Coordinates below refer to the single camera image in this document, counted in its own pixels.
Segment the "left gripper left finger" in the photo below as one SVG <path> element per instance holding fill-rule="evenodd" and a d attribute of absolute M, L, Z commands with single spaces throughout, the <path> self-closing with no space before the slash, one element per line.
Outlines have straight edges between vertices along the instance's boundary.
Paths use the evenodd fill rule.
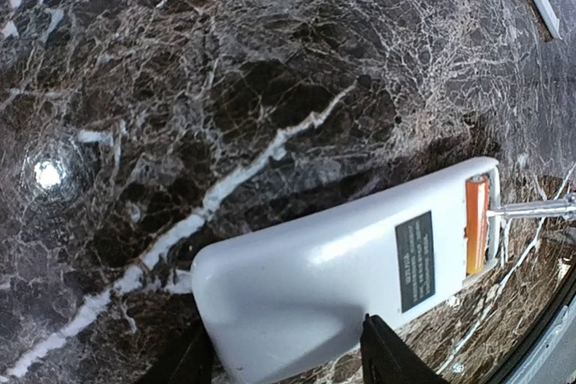
<path fill-rule="evenodd" d="M 137 384 L 209 384 L 214 351 L 201 320 L 193 323 L 160 356 Z"/>

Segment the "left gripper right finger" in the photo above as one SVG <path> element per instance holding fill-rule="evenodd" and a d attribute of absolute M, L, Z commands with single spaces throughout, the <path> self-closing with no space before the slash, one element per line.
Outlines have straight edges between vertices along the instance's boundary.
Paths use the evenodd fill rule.
<path fill-rule="evenodd" d="M 378 315 L 366 314 L 364 317 L 360 353 L 364 383 L 448 384 Z"/>

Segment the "white remote control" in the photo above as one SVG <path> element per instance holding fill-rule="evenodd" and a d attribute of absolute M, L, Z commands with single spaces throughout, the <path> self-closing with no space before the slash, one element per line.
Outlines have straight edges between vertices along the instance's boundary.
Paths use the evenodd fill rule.
<path fill-rule="evenodd" d="M 451 165 L 337 207 L 206 246 L 191 288 L 225 371 L 275 383 L 353 349 L 366 315 L 399 328 L 494 263 L 494 158 Z"/>

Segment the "clear handle screwdriver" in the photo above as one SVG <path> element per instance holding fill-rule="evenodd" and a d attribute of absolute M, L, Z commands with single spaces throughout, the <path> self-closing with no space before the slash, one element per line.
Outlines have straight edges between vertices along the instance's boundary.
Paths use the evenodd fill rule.
<path fill-rule="evenodd" d="M 500 217 L 504 219 L 574 219 L 575 193 L 571 192 L 561 199 L 548 201 L 503 204 L 499 208 L 488 209 L 487 217 Z"/>

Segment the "white battery cover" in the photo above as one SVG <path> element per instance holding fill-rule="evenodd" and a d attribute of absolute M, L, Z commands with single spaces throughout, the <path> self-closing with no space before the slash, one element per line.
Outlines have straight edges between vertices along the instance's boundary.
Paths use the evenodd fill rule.
<path fill-rule="evenodd" d="M 556 15 L 550 0 L 533 0 L 533 2 L 552 38 L 560 40 L 562 38 L 560 34 L 560 19 Z"/>

